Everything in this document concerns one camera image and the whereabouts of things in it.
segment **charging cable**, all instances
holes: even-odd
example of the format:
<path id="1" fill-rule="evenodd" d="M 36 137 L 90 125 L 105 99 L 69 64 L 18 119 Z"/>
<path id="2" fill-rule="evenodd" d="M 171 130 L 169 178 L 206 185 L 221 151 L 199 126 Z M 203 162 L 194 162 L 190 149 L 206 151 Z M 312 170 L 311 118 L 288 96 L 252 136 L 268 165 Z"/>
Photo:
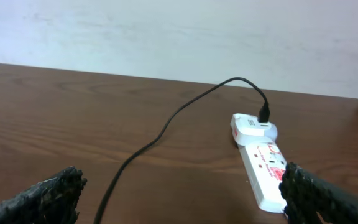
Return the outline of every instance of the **charging cable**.
<path id="1" fill-rule="evenodd" d="M 143 152 L 145 152 L 146 150 L 149 149 L 150 146 L 154 145 L 162 136 L 162 134 L 165 132 L 165 130 L 167 129 L 169 123 L 171 122 L 171 120 L 184 108 L 186 108 L 188 105 L 194 103 L 196 100 L 200 99 L 201 97 L 207 95 L 208 93 L 211 93 L 212 91 L 216 90 L 217 88 L 223 86 L 226 83 L 229 83 L 231 81 L 234 80 L 240 80 L 240 81 L 244 81 L 246 83 L 248 83 L 250 86 L 252 86 L 256 91 L 258 91 L 258 93 L 263 97 L 265 103 L 262 106 L 262 108 L 259 111 L 259 117 L 258 117 L 258 121 L 260 123 L 267 123 L 269 121 L 269 116 L 270 116 L 270 110 L 269 110 L 269 103 L 267 102 L 267 98 L 265 96 L 265 94 L 262 92 L 262 90 L 260 90 L 256 85 L 254 85 L 251 81 L 249 81 L 246 78 L 241 78 L 241 77 L 234 77 L 234 78 L 230 78 L 214 87 L 212 87 L 210 90 L 204 92 L 203 94 L 195 97 L 194 99 L 190 100 L 189 102 L 185 103 L 183 106 L 179 107 L 179 109 L 177 109 L 172 115 L 171 117 L 169 117 L 168 121 L 165 123 L 164 127 L 162 128 L 160 134 L 150 143 L 148 143 L 147 145 L 145 145 L 143 148 L 139 149 L 137 152 L 133 153 L 133 155 L 131 155 L 130 157 L 128 157 L 128 159 L 126 159 L 124 161 L 124 163 L 120 166 L 120 168 L 118 169 L 116 175 L 114 176 L 113 180 L 110 183 L 110 186 L 108 187 L 106 193 L 104 193 L 103 199 L 100 202 L 98 211 L 96 212 L 96 216 L 94 218 L 94 224 L 100 224 L 100 221 L 102 220 L 103 217 L 103 213 L 104 210 L 106 209 L 106 205 L 110 199 L 112 190 L 114 190 L 114 187 L 117 184 L 117 181 L 119 179 L 119 177 L 121 176 L 123 170 L 125 169 L 125 167 L 133 160 L 135 159 L 137 156 L 141 155 Z"/>

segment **plug adapter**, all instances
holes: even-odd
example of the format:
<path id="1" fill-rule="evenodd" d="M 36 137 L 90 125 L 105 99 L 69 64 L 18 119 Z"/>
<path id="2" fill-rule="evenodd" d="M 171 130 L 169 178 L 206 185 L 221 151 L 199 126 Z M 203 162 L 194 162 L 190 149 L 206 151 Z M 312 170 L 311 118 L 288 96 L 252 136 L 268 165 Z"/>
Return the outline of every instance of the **plug adapter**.
<path id="1" fill-rule="evenodd" d="M 278 185 L 287 162 L 275 143 L 276 126 L 260 123 L 256 116 L 234 114 L 231 128 L 259 208 L 283 213 L 287 203 Z"/>

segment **wall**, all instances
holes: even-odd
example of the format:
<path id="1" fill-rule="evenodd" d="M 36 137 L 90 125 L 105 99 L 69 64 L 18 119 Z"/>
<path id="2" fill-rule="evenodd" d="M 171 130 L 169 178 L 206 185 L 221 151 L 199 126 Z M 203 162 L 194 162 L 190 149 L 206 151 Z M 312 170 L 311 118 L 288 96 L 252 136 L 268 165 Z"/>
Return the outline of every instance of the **wall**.
<path id="1" fill-rule="evenodd" d="M 358 98 L 358 1 L 0 0 L 0 62 Z"/>

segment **power strip label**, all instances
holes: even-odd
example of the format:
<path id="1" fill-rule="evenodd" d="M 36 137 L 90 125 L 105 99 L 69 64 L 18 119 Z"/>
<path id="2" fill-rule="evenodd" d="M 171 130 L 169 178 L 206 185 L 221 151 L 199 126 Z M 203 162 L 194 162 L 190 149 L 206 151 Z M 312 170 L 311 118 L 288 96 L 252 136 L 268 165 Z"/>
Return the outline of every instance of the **power strip label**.
<path id="1" fill-rule="evenodd" d="M 272 142 L 258 142 L 246 146 L 246 151 L 256 173 L 266 172 L 270 181 L 281 182 L 287 162 L 277 145 Z"/>

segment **brown table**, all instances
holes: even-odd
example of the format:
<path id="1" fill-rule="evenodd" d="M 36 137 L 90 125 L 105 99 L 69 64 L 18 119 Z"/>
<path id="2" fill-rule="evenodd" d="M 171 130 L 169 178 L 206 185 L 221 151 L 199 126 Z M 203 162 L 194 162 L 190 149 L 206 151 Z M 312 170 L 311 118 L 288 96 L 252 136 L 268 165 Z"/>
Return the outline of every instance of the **brown table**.
<path id="1" fill-rule="evenodd" d="M 76 166 L 88 179 L 77 223 L 92 223 L 121 162 L 210 87 L 0 64 L 0 201 Z M 265 94 L 286 159 L 358 196 L 358 100 Z M 103 223 L 286 223 L 257 208 L 229 127 L 261 105 L 224 86 L 183 110 L 124 171 Z"/>

